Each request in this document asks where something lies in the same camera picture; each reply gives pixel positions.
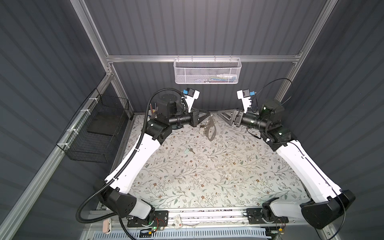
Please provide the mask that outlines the silver metal key holder plate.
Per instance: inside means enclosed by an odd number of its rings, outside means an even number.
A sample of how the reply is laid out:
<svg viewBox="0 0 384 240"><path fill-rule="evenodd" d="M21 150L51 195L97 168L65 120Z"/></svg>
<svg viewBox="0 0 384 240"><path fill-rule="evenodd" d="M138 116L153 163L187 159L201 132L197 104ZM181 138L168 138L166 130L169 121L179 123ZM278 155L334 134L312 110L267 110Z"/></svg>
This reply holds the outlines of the silver metal key holder plate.
<svg viewBox="0 0 384 240"><path fill-rule="evenodd" d="M216 134L217 134L216 125L215 125L215 122L214 122L214 118L211 115L210 117L208 117L208 120L207 120L207 122L204 125L204 136L210 142L212 142L215 139Z"/></svg>

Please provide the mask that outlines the key with green cap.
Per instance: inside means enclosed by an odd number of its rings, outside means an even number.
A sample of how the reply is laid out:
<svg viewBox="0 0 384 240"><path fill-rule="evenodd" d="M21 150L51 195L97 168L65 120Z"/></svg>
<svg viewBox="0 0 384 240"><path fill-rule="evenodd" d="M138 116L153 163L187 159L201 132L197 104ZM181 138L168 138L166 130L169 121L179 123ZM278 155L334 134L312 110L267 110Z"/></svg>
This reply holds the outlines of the key with green cap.
<svg viewBox="0 0 384 240"><path fill-rule="evenodd" d="M186 149L186 150L184 151L184 154L185 154L185 155L188 155L188 154L195 154L195 152L194 152L193 148L189 148L189 149Z"/></svg>

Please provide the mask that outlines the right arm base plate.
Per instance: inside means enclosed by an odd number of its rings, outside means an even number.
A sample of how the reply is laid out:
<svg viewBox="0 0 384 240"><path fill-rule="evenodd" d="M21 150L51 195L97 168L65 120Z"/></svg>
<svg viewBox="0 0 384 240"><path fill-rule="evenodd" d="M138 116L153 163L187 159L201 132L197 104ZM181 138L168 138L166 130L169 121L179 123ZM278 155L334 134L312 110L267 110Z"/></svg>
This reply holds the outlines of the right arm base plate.
<svg viewBox="0 0 384 240"><path fill-rule="evenodd" d="M248 219L249 224L287 224L287 217L276 217L271 211L264 208L247 208L243 215Z"/></svg>

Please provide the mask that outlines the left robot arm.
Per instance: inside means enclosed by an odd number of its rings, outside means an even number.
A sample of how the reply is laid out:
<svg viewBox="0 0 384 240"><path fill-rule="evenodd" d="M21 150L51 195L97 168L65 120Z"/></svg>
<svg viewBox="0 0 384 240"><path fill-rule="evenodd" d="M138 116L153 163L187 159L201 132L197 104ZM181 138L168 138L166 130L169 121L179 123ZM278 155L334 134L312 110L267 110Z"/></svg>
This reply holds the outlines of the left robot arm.
<svg viewBox="0 0 384 240"><path fill-rule="evenodd" d="M186 89L181 97L164 94L156 101L157 110L145 121L136 146L122 160L117 168L106 177L106 185L98 194L100 202L120 218L136 217L152 223L155 208L129 193L134 180L147 163L148 159L164 143L173 130L185 125L196 127L210 113L193 108L199 98L199 91Z"/></svg>

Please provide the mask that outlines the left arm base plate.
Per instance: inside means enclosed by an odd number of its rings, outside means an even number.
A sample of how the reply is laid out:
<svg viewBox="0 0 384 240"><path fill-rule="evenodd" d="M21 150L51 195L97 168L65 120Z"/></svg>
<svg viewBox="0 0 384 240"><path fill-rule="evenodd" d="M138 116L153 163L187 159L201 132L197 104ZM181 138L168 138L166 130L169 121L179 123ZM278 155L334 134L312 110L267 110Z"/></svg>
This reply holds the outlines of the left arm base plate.
<svg viewBox="0 0 384 240"><path fill-rule="evenodd" d="M169 211L156 210L145 218L129 217L128 228L141 228L141 227L166 227L169 220Z"/></svg>

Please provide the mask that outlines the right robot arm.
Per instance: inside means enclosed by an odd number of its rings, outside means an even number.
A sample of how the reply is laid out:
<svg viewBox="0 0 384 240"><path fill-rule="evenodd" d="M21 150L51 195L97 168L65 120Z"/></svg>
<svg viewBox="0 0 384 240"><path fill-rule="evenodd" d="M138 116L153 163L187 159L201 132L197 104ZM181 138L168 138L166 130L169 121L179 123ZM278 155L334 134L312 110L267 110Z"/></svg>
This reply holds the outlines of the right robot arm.
<svg viewBox="0 0 384 240"><path fill-rule="evenodd" d="M230 126L244 126L258 130L261 139L295 172L304 186L308 200L285 200L272 197L262 205L261 216L267 223L280 218L305 220L317 230L345 217L356 197L350 190L342 190L306 153L289 128L283 126L284 106L278 100L266 101L254 113L246 100L244 109L222 110L217 114Z"/></svg>

